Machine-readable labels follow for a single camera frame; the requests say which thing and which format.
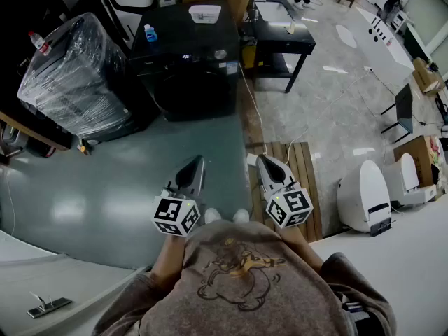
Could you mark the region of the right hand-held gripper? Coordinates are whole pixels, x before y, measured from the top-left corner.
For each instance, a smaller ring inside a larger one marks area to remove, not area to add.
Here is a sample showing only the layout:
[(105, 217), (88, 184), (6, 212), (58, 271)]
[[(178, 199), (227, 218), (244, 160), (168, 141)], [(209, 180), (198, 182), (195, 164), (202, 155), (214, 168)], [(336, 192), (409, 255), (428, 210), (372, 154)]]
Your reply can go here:
[(268, 155), (258, 155), (255, 167), (260, 177), (265, 211), (281, 229), (304, 224), (314, 206), (306, 188), (295, 179), (291, 169)]

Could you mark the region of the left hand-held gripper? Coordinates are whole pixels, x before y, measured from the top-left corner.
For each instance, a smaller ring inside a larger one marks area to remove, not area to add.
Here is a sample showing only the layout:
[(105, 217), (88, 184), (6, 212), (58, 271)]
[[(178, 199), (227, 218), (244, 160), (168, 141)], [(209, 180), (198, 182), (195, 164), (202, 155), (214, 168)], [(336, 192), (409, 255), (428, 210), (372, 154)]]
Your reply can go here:
[(196, 155), (185, 161), (168, 179), (153, 201), (151, 220), (162, 234), (186, 237), (200, 219), (200, 195), (206, 162)]

